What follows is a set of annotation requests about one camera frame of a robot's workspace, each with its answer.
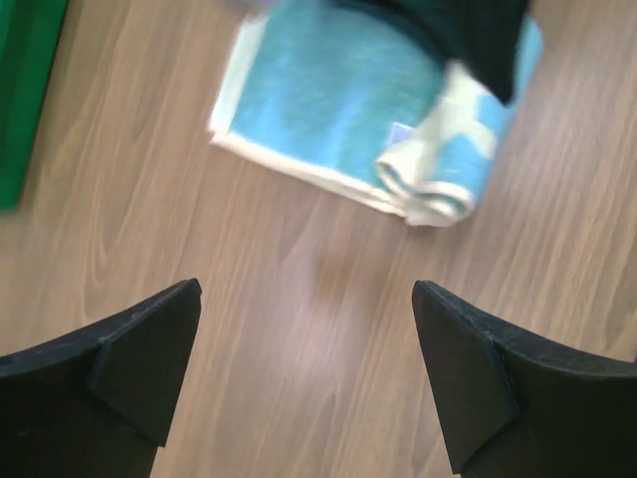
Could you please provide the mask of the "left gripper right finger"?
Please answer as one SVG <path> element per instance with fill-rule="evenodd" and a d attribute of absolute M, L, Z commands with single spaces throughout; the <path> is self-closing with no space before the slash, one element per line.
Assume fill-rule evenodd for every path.
<path fill-rule="evenodd" d="M 636 366 L 586 353 L 419 281 L 412 307 L 451 470 L 632 477 Z"/>

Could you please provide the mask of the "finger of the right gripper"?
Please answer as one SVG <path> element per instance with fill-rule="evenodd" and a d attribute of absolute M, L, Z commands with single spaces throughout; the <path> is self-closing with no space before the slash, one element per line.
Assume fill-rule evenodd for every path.
<path fill-rule="evenodd" d="M 514 95 L 517 48 L 529 0 L 336 1 L 388 23 L 441 63 L 462 62 L 503 104 Z"/>

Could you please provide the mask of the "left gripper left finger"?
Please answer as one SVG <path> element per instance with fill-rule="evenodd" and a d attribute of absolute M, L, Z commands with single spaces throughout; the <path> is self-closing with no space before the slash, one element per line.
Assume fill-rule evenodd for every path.
<path fill-rule="evenodd" d="M 147 477 L 165 447 L 201 315 L 180 281 L 1 358 L 4 477 Z"/>

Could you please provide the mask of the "yellow green towel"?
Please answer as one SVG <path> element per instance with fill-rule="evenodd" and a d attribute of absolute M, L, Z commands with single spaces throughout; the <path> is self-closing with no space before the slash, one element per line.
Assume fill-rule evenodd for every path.
<path fill-rule="evenodd" d="M 480 203 L 542 50 L 525 16 L 503 102 L 386 13 L 283 1 L 241 24 L 208 127 L 265 167 L 413 226 L 450 227 Z"/>

